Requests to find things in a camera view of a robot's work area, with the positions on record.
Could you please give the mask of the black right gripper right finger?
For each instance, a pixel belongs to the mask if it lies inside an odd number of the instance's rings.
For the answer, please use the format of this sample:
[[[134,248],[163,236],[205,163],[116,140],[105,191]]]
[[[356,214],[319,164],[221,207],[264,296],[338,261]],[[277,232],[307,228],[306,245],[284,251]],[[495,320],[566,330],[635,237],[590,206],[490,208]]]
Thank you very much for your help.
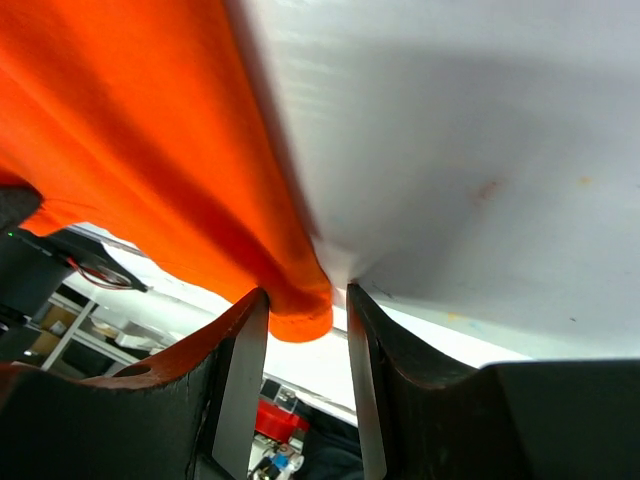
[[[635,479],[637,360],[473,368],[348,287],[348,347],[368,479]]]

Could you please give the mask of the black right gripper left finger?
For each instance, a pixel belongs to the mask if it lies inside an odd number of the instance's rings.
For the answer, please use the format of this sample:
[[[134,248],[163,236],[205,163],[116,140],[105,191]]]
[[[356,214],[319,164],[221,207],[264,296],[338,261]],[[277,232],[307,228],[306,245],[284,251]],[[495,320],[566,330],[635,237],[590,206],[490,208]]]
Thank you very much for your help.
[[[243,479],[266,353],[254,289],[212,323],[110,377],[1,368],[5,479]]]

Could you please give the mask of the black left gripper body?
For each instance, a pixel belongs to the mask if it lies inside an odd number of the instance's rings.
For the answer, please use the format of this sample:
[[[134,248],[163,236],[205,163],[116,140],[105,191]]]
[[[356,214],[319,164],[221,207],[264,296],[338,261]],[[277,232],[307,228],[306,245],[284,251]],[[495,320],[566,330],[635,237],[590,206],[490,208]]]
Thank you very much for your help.
[[[31,186],[2,186],[0,191],[0,231],[19,227],[41,206],[42,195]]]

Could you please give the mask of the orange t shirt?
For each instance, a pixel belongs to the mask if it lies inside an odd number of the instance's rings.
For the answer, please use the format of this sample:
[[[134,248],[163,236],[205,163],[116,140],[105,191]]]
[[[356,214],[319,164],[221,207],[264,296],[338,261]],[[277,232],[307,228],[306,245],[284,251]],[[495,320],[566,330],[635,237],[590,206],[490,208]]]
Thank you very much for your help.
[[[237,301],[283,341],[332,327],[330,283],[221,1],[5,1],[1,188],[46,236],[88,222]]]

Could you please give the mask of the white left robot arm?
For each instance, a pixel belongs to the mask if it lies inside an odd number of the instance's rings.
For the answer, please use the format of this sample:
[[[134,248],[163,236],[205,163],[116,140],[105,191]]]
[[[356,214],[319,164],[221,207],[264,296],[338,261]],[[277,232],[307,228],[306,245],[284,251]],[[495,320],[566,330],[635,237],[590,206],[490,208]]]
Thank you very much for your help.
[[[39,209],[28,186],[1,188],[1,361],[18,360],[37,333],[28,326],[63,281],[78,273],[109,290],[145,293],[148,287],[98,241],[63,229],[40,237],[20,225]]]

